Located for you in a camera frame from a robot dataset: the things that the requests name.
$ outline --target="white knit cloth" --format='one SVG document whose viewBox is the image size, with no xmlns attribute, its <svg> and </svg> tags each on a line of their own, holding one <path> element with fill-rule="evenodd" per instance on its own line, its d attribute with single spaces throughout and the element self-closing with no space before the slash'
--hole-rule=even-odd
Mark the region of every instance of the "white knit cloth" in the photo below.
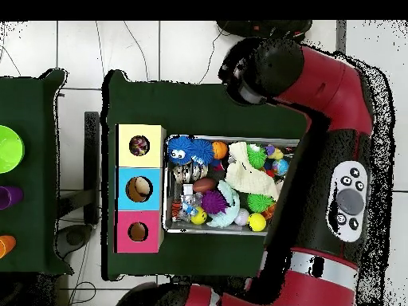
<svg viewBox="0 0 408 306">
<path fill-rule="evenodd" d="M 236 162 L 231 163 L 226 171 L 226 182 L 235 190 L 248 194 L 263 194 L 277 200 L 279 193 L 272 177 L 249 164 L 246 143 L 229 145 L 229 153 Z"/>
</svg>

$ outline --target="dark green tablecloth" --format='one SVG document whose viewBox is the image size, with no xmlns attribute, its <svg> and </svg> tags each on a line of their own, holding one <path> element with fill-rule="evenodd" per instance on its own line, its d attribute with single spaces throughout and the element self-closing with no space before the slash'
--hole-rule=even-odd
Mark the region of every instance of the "dark green tablecloth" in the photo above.
<svg viewBox="0 0 408 306">
<path fill-rule="evenodd" d="M 299 139 L 303 116 L 284 108 L 241 107 L 222 84 L 129 82 L 121 71 L 105 78 L 108 109 L 108 275 L 234 275 L 254 276 L 261 262 L 263 237 L 166 233 L 159 253 L 113 253 L 115 193 L 115 124 L 160 124 L 167 134 L 245 136 Z"/>
<path fill-rule="evenodd" d="M 71 273 L 54 253 L 57 216 L 57 144 L 54 97 L 65 78 L 62 70 L 46 77 L 0 77 L 0 124 L 15 130 L 25 144 L 22 162 L 0 175 L 0 186 L 19 186 L 22 202 L 0 210 L 0 235 L 16 247 L 0 259 L 0 272 Z"/>
</svg>

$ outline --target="blue box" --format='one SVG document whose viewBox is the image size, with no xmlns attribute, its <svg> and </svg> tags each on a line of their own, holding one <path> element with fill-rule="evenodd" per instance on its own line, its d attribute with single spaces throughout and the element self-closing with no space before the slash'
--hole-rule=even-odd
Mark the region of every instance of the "blue box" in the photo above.
<svg viewBox="0 0 408 306">
<path fill-rule="evenodd" d="M 150 181 L 153 191 L 147 201 L 133 202 L 126 195 L 126 185 L 135 178 L 143 176 Z M 162 168 L 119 168 L 118 210 L 159 211 L 162 206 Z"/>
</svg>

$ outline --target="purple spiky ball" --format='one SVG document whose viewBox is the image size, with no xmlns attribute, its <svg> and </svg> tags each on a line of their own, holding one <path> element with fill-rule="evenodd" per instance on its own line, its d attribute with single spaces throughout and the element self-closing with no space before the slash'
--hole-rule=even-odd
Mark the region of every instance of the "purple spiky ball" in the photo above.
<svg viewBox="0 0 408 306">
<path fill-rule="evenodd" d="M 224 196 L 219 191 L 207 191 L 202 196 L 201 207 L 208 214 L 218 214 L 219 212 L 225 213 L 228 203 L 224 199 Z"/>
</svg>

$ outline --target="white ball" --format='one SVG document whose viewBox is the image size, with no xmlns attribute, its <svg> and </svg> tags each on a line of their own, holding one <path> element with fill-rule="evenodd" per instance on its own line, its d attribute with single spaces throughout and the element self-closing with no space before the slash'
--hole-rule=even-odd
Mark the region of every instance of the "white ball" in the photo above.
<svg viewBox="0 0 408 306">
<path fill-rule="evenodd" d="M 238 211 L 238 216 L 233 220 L 238 226 L 246 226 L 248 224 L 249 212 L 246 209 L 241 208 Z"/>
</svg>

